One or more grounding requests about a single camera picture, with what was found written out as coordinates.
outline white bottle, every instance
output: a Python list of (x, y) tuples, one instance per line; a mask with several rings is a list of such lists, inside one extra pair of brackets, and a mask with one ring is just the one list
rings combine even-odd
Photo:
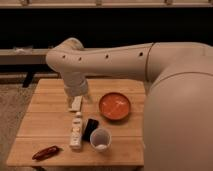
[(81, 112), (76, 112), (75, 118), (73, 118), (72, 120), (72, 130), (70, 137), (70, 147), (72, 149), (81, 149), (82, 129), (83, 129), (82, 114)]

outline white cup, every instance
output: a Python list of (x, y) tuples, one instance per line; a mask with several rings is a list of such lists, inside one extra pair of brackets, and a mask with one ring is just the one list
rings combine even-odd
[(90, 143), (96, 151), (103, 152), (111, 144), (111, 135), (106, 129), (97, 128), (90, 135)]

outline wooden table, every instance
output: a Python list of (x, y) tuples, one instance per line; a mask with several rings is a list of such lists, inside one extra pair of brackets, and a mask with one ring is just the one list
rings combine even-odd
[[(142, 166), (142, 116), (145, 100), (143, 83), (126, 79), (88, 79), (92, 102), (83, 99), (84, 124), (97, 119), (112, 134), (110, 149), (101, 154), (88, 142), (82, 152), (69, 147), (73, 114), (67, 111), (66, 95), (60, 79), (41, 79), (10, 151), (8, 166)], [(98, 102), (108, 92), (120, 92), (131, 102), (128, 119), (109, 122), (99, 114)], [(59, 155), (41, 162), (32, 160), (40, 149), (57, 145)]]

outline gray carpet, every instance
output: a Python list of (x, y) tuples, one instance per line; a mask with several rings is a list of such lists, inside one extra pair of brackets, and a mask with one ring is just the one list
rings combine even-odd
[[(30, 167), (8, 167), (6, 160), (22, 118), (30, 103), (39, 77), (28, 88), (22, 88), (25, 75), (0, 75), (0, 171), (33, 171)], [(45, 167), (47, 171), (130, 171), (132, 167)]]

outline black wall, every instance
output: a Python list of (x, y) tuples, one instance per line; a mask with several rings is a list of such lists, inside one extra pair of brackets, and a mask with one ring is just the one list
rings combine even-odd
[(85, 47), (165, 41), (213, 45), (213, 8), (0, 10), (0, 48), (47, 48), (68, 37)]

